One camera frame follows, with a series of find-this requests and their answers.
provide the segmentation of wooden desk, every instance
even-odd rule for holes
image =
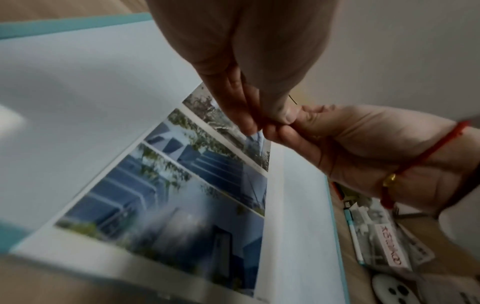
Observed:
[[[143,0],[2,0],[0,22],[33,21],[72,17],[130,14],[147,12]],[[292,97],[300,104],[315,103],[297,88]],[[331,190],[341,256],[352,304],[375,303],[371,289],[371,273],[357,263],[350,231],[345,221],[343,204]],[[423,266],[432,273],[473,275],[480,273],[480,264],[448,243],[434,220],[429,218],[402,220],[425,244],[436,251],[438,259]],[[115,286],[98,285],[83,277],[62,271],[24,264],[15,258],[0,259],[0,294],[8,303],[150,303],[157,302],[137,293],[127,293]]]

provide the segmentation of black dot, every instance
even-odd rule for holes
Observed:
[[[396,288],[397,288],[397,289],[400,291],[400,293],[403,294],[403,295],[407,295],[407,294],[409,293],[409,290],[408,290],[405,286],[403,286],[403,285],[398,285]]]

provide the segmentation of fingernail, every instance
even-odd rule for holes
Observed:
[[[287,109],[285,112],[285,120],[288,125],[292,124],[297,119],[299,111],[300,111],[299,107],[296,107],[294,105],[287,106]]]

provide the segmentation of white cloth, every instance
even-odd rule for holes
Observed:
[[[480,260],[480,186],[438,217],[440,228],[455,244]]]

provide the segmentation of white round object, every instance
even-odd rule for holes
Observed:
[[[420,304],[410,288],[393,276],[376,274],[371,279],[371,285],[383,304]]]

